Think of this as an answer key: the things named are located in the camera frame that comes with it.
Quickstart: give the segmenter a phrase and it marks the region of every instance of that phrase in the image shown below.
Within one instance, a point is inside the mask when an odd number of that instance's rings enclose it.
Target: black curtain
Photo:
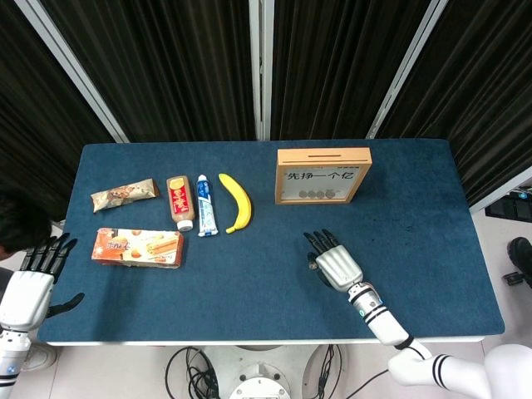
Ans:
[[[43,0],[132,141],[254,140],[248,0]]]
[[[364,138],[428,3],[276,1],[272,139]]]
[[[450,1],[377,134],[449,140],[471,204],[532,166],[531,16]]]
[[[0,184],[64,218],[85,144],[111,137],[13,1],[0,2]]]

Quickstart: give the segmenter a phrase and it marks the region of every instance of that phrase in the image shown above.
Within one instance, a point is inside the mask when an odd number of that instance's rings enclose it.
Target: banana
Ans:
[[[218,175],[219,181],[224,185],[225,189],[231,193],[239,206],[239,214],[234,221],[233,227],[225,230],[225,233],[231,234],[235,230],[240,230],[246,227],[251,219],[251,201],[241,185],[239,185],[231,176],[225,173]]]

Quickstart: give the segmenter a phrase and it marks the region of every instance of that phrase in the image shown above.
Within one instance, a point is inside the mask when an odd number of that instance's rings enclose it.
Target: condiment bottle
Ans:
[[[179,231],[192,229],[195,213],[189,179],[186,176],[170,177],[166,181],[166,186],[170,199],[170,212],[172,219],[177,223],[177,229]]]

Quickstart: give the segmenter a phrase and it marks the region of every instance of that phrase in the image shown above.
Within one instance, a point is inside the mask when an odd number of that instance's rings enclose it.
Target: food package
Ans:
[[[159,196],[159,189],[153,179],[146,179],[131,183],[130,185],[122,185],[114,189],[100,191],[91,195],[92,203],[94,204],[93,212],[98,210],[115,208],[138,200],[145,200],[147,198],[155,198]]]
[[[92,260],[100,264],[124,264],[178,268],[183,254],[183,235],[178,231],[98,229]]]

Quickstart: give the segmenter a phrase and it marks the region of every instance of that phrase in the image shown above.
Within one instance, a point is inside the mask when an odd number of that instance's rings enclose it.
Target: toothpaste tube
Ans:
[[[216,235],[216,221],[214,220],[213,202],[210,197],[209,181],[205,175],[198,177],[196,183],[198,193],[199,233],[200,237]]]

